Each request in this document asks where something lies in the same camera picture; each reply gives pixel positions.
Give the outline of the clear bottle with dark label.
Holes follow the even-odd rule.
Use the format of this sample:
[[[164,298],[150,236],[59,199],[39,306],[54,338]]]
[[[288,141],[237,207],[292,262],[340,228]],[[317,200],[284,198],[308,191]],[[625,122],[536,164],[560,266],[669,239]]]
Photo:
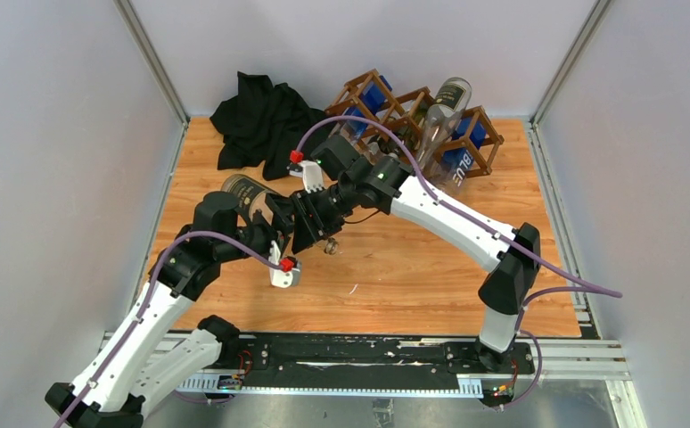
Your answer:
[[[250,176],[244,175],[244,174],[233,174],[232,176],[230,176],[225,181],[225,183],[223,184],[222,190],[224,192],[228,192],[228,193],[235,195],[239,199],[239,209],[240,209],[241,214],[243,216],[248,217],[250,222],[252,222],[252,223],[254,223],[252,221],[252,203],[256,200],[256,198],[258,196],[260,196],[261,194],[280,194],[277,191],[275,191],[274,189],[268,187],[267,185],[259,182],[256,179],[254,179],[253,177],[250,177]],[[295,193],[296,192],[287,196],[292,200],[294,214],[295,214]],[[291,253],[292,253],[292,238],[291,238],[290,243],[287,247],[287,250],[289,250]],[[333,235],[332,236],[325,236],[323,241],[315,244],[314,246],[312,246],[308,249],[312,249],[315,247],[319,248],[325,254],[333,255],[339,251],[340,243],[336,240],[336,238],[333,237]]]

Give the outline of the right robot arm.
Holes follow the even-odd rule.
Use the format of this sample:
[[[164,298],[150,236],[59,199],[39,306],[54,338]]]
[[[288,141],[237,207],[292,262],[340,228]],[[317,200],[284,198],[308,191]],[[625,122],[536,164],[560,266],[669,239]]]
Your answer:
[[[328,138],[303,160],[294,151],[288,170],[303,181],[293,193],[294,252],[340,232],[356,207],[408,220],[468,255],[486,272],[478,290],[485,306],[474,360],[484,370],[512,365],[513,339],[524,298],[540,265],[540,233],[487,218],[422,181],[411,166],[393,156],[376,163],[340,136]]]

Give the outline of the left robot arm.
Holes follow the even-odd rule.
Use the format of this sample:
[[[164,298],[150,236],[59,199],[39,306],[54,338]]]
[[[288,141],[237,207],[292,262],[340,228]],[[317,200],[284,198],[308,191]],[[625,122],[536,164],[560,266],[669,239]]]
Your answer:
[[[240,331],[218,316],[204,318],[157,362],[149,358],[173,324],[216,281],[228,262],[253,258],[266,265],[273,284],[292,279],[297,263],[283,256],[294,228],[289,198],[265,196],[246,210],[229,192],[207,193],[193,220],[161,251],[134,306],[92,362],[69,383],[53,384],[45,402],[57,427],[140,427],[189,376],[239,359]]]

